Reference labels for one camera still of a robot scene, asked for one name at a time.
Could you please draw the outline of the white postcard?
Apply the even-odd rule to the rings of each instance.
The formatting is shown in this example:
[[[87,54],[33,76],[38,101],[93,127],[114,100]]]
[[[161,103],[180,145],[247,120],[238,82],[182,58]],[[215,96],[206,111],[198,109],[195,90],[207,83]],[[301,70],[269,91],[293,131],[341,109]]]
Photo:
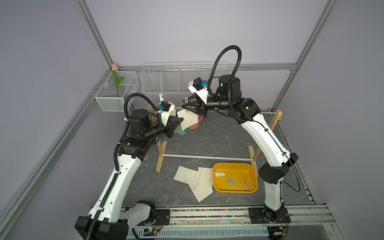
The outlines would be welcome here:
[[[189,127],[191,127],[192,125],[195,125],[199,122],[199,116],[188,111],[188,110],[180,110],[177,112],[177,115],[179,118],[183,117],[184,120],[183,122],[180,124],[182,130],[185,130]]]
[[[196,187],[201,176],[201,172],[179,166],[173,180]]]
[[[202,181],[198,182],[196,186],[189,185],[192,193],[194,194],[196,200],[201,202],[209,195],[213,193],[213,182],[212,181]]]
[[[199,167],[201,173],[196,191],[199,194],[211,194],[213,192],[213,170],[212,168]]]

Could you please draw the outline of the white hooked clothespin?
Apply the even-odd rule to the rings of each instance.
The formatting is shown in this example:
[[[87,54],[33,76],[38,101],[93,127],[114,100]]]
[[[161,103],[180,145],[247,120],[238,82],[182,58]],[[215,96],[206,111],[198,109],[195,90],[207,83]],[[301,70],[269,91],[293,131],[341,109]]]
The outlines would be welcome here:
[[[160,103],[159,103],[159,105],[163,105],[164,104],[164,98],[163,98],[163,94],[162,93],[160,93],[159,94],[159,98],[160,98]]]

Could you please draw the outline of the green clothespin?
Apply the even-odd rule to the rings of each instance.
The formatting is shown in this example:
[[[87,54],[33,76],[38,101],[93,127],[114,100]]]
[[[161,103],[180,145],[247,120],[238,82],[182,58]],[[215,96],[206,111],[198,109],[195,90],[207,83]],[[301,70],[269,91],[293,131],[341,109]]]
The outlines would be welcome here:
[[[236,182],[233,180],[233,179],[231,179],[228,175],[226,175],[226,177],[227,177],[227,181],[226,181],[226,183],[228,183],[228,184],[230,184],[230,185],[232,185],[232,186],[236,186],[237,184],[236,184]]]

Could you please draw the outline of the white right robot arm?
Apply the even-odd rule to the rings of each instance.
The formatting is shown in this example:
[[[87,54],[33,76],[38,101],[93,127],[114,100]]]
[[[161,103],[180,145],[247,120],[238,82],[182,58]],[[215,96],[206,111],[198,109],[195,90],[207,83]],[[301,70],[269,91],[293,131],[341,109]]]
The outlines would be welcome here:
[[[269,223],[289,223],[290,218],[282,197],[282,185],[290,167],[298,160],[298,155],[290,153],[277,139],[256,102],[242,97],[240,79],[231,75],[219,77],[215,94],[210,89],[213,81],[214,79],[204,81],[201,78],[190,81],[188,89],[192,96],[184,101],[182,107],[203,117],[209,111],[222,111],[250,134],[267,159],[258,170],[265,183],[262,216]]]

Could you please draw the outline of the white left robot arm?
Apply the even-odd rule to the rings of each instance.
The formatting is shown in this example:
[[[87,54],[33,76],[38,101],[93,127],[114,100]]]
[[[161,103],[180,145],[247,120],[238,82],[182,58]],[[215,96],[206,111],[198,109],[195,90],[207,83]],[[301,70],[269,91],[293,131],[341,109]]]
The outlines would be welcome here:
[[[122,137],[114,149],[112,174],[88,215],[78,217],[75,223],[75,229],[84,240],[124,240],[136,226],[153,224],[158,219],[156,205],[151,201],[138,201],[124,212],[121,208],[151,140],[161,135],[171,138],[183,118],[170,117],[166,124],[151,124],[149,115],[144,114],[126,121]]]

